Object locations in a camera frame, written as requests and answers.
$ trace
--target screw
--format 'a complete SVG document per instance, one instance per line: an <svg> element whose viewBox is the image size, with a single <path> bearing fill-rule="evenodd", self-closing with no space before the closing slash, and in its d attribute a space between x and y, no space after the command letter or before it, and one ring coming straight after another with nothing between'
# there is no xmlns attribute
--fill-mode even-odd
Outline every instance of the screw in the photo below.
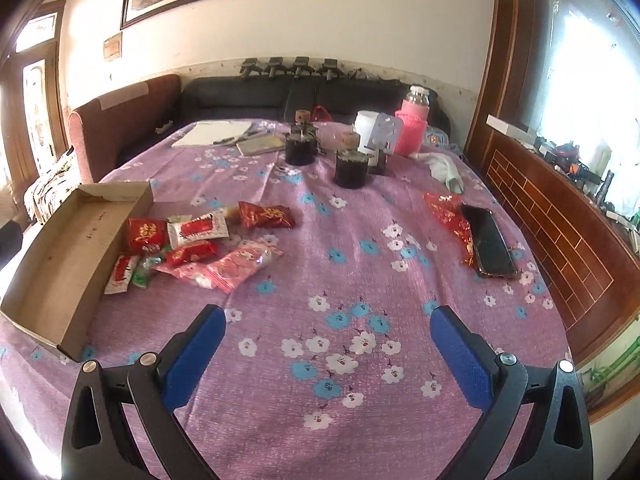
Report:
<svg viewBox="0 0 640 480"><path fill-rule="evenodd" d="M156 362L156 354L148 352L140 358L140 364L143 366L151 366Z"/></svg>
<svg viewBox="0 0 640 480"><path fill-rule="evenodd" d="M85 374L90 374L97 368L97 366L98 365L95 363L95 361L87 361L82 365L82 371Z"/></svg>
<svg viewBox="0 0 640 480"><path fill-rule="evenodd" d="M513 366L518 362L518 359L513 354L504 353L500 354L500 362L502 362L503 365Z"/></svg>
<svg viewBox="0 0 640 480"><path fill-rule="evenodd" d="M558 367L566 374L570 374L574 371L574 366L565 359L562 359L562 361L558 363Z"/></svg>

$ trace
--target cardboard box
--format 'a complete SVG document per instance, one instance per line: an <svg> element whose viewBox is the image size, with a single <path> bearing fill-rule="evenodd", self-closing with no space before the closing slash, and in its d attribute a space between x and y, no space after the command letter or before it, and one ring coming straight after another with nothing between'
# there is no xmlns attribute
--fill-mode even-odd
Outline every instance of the cardboard box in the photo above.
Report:
<svg viewBox="0 0 640 480"><path fill-rule="evenodd" d="M148 182L84 184L43 225L18 264L0 312L49 351L80 361L87 329L127 218L153 204Z"/></svg>

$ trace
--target blue gripper pad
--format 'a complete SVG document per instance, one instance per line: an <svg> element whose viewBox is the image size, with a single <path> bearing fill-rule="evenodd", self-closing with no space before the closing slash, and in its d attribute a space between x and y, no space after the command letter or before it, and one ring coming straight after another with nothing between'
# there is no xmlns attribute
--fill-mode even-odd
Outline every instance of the blue gripper pad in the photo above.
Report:
<svg viewBox="0 0 640 480"><path fill-rule="evenodd" d="M214 308L185 345L165 377L162 401L172 412L186 406L225 336L225 311Z"/></svg>
<svg viewBox="0 0 640 480"><path fill-rule="evenodd" d="M478 334L469 332L448 306L433 311L430 330L466 402L486 412L494 399L492 375L498 374L494 351Z"/></svg>

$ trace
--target purple tablecloth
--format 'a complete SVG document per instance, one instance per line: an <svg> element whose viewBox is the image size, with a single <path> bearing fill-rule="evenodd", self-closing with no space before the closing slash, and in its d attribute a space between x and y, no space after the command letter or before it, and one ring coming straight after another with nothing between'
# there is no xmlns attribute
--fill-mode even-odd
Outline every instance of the purple tablecloth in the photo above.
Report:
<svg viewBox="0 0 640 480"><path fill-rule="evenodd" d="M321 138L340 128L321 125ZM560 316L522 234L459 160L464 200L494 212L522 271L516 280L484 280L461 264L459 240L422 201L426 191L447 190L417 162L393 156L387 176L345 190L332 183L330 158L292 168L276 153L172 148L183 134L105 181L148 180L155 218L246 200L289 206L298 225L236 232L227 250L242 236L277 244L284 256L229 295L156 274L147 290L103 297L85 357L105 367L133 362L161 349L205 304L226 309L225 339L176 412L221 478L436 478L479 416L431 341L439 304L526 364L565 358ZM0 344L9 384L59 453L79 365L60 362L5 320ZM132 430L151 471L165 478L138 420ZM513 451L512 439L494 472Z"/></svg>

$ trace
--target black smartphone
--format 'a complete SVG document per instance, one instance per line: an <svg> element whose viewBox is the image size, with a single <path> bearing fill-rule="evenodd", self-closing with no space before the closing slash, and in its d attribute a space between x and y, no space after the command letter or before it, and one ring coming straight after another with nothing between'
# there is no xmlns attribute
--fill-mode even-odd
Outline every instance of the black smartphone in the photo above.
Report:
<svg viewBox="0 0 640 480"><path fill-rule="evenodd" d="M471 226L478 270L484 276L509 278L518 274L511 251L488 209L463 205L462 215Z"/></svg>

